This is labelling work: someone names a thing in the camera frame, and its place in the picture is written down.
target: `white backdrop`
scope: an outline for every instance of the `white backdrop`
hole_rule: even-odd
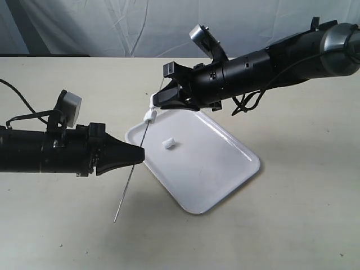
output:
[[[360,23],[360,0],[21,0],[21,4],[52,53],[101,57],[204,56],[188,36],[198,23],[209,26],[231,57],[305,31],[313,16],[322,22]]]

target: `thin metal wire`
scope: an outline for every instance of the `thin metal wire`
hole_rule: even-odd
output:
[[[146,135],[146,132],[147,132],[148,127],[149,127],[149,122],[147,122],[144,135],[142,136],[142,139],[141,139],[140,147],[142,146],[142,143],[144,142],[145,135]],[[131,177],[133,176],[134,168],[135,168],[135,164],[132,166],[131,171],[130,171],[130,175],[129,175],[129,178],[128,178],[128,181],[126,182],[125,189],[124,189],[123,195],[122,195],[122,197],[121,197],[121,200],[120,200],[120,203],[119,203],[119,206],[118,206],[118,210],[116,211],[116,214],[115,214],[114,223],[116,222],[116,220],[117,220],[117,218],[118,218],[118,215],[119,215],[119,212],[120,212],[120,208],[122,207],[122,204],[123,204],[123,201],[124,201],[124,198],[125,198],[125,194],[126,194],[126,191],[127,191],[127,189],[128,189],[129,183],[130,183],[130,179],[131,179]]]

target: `white plastic tray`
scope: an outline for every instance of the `white plastic tray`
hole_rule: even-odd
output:
[[[139,145],[141,123],[125,139]],[[173,137],[176,145],[162,142]],[[202,214],[253,176],[258,157],[202,112],[165,111],[149,126],[145,164],[185,211]]]

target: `table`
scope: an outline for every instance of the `table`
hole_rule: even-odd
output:
[[[0,77],[36,110],[62,89],[83,98],[78,123],[124,139],[158,90],[155,58],[0,58]],[[194,66],[204,59],[175,59]],[[208,114],[262,160],[261,172],[212,211],[184,212],[143,165],[101,177],[0,174],[2,269],[358,269],[360,73],[270,90],[231,117]],[[1,123],[27,114],[0,85]],[[44,130],[37,120],[14,128]]]

